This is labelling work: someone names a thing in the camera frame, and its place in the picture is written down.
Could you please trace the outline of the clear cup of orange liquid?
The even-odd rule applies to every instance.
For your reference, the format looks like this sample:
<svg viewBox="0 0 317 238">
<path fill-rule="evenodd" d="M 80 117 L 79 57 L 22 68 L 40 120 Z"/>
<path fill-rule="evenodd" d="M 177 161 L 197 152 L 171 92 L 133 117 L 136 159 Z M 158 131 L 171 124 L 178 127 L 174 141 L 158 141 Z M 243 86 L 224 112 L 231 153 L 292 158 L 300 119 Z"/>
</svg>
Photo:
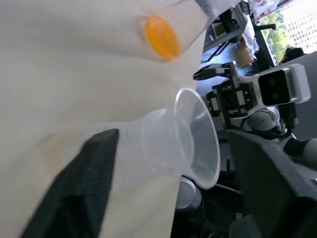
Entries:
<svg viewBox="0 0 317 238">
<path fill-rule="evenodd" d="M 156 58 L 170 61 L 188 50 L 204 31 L 206 22 L 202 15 L 153 13 L 141 20 L 141 35 Z"/>
</svg>

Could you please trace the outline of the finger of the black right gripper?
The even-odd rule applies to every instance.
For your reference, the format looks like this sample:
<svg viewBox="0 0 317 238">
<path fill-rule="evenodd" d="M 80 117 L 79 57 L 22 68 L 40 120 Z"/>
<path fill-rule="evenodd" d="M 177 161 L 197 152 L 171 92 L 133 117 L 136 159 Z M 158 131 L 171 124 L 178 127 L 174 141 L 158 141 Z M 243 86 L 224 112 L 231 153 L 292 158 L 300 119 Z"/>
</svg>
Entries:
<svg viewBox="0 0 317 238">
<path fill-rule="evenodd" d="M 213 63 L 202 67 L 193 75 L 194 80 L 207 80 L 217 76 L 228 78 L 231 75 L 230 63 Z"/>
</svg>

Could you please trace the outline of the brown cardboard box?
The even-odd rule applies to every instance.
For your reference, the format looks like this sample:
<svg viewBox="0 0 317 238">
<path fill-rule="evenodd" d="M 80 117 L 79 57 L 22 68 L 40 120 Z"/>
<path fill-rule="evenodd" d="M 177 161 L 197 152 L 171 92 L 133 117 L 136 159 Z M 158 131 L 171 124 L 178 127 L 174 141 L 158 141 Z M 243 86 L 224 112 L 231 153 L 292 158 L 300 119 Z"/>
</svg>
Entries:
<svg viewBox="0 0 317 238">
<path fill-rule="evenodd" d="M 238 65 L 241 68 L 251 66 L 255 62 L 252 51 L 247 47 L 244 40 L 241 40 L 239 43 L 236 44 L 236 55 Z"/>
</svg>

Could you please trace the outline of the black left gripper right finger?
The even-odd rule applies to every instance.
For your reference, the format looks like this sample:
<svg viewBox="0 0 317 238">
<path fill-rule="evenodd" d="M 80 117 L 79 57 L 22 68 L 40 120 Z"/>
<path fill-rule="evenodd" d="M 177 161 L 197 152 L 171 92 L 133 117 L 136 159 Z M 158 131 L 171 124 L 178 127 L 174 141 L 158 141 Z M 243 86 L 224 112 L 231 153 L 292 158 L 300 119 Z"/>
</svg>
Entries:
<svg viewBox="0 0 317 238">
<path fill-rule="evenodd" d="M 231 130 L 239 189 L 262 238 L 317 238 L 317 185 L 274 142 Z"/>
</svg>

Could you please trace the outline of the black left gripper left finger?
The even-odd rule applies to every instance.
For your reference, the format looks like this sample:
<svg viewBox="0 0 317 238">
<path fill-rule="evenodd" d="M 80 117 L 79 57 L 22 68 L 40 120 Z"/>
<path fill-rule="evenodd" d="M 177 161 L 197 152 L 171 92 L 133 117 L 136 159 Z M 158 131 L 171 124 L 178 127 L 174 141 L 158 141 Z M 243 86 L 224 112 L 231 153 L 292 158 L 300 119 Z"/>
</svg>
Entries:
<svg viewBox="0 0 317 238">
<path fill-rule="evenodd" d="M 119 130 L 87 140 L 54 179 L 21 238 L 98 238 L 112 184 Z"/>
</svg>

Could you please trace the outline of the dark-haired person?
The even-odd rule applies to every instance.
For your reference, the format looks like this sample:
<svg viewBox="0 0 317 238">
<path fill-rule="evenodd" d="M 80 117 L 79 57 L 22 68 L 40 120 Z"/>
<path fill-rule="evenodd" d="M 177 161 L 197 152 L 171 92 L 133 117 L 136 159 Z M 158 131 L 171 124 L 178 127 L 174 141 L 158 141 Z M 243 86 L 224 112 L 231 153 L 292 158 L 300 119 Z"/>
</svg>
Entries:
<svg viewBox="0 0 317 238">
<path fill-rule="evenodd" d="M 279 64 L 283 64 L 289 61 L 292 61 L 294 59 L 297 59 L 299 57 L 305 56 L 302 48 L 297 47 L 288 47 L 282 57 L 282 60 L 279 62 Z"/>
</svg>

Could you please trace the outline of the black stand post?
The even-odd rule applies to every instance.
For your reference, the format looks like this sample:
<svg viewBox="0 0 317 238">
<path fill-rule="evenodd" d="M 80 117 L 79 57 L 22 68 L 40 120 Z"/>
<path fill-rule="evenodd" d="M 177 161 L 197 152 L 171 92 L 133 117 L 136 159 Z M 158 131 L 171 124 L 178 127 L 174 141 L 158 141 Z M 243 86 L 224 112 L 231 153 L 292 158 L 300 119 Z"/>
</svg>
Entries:
<svg viewBox="0 0 317 238">
<path fill-rule="evenodd" d="M 255 31 L 255 39 L 256 43 L 259 46 L 259 50 L 255 53 L 255 62 L 252 63 L 252 69 L 247 72 L 247 76 L 250 76 L 253 73 L 259 73 L 265 71 L 267 69 L 275 67 L 275 63 L 272 59 L 272 56 L 269 51 L 269 47 L 265 41 L 263 30 L 267 29 L 276 29 L 275 24 L 268 25 L 257 25 L 254 15 L 252 13 L 249 14 L 254 31 Z"/>
</svg>

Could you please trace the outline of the clear plastic funnel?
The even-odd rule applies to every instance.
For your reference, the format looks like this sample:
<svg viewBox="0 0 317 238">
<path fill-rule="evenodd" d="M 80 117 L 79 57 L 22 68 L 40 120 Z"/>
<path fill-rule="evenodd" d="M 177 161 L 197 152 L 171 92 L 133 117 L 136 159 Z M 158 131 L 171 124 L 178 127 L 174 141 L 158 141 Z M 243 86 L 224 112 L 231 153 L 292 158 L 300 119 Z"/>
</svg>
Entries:
<svg viewBox="0 0 317 238">
<path fill-rule="evenodd" d="M 202 189 L 215 186 L 220 173 L 220 149 L 216 129 L 202 97 L 191 88 L 180 89 L 174 103 L 178 121 L 191 134 L 191 164 L 184 175 Z"/>
</svg>

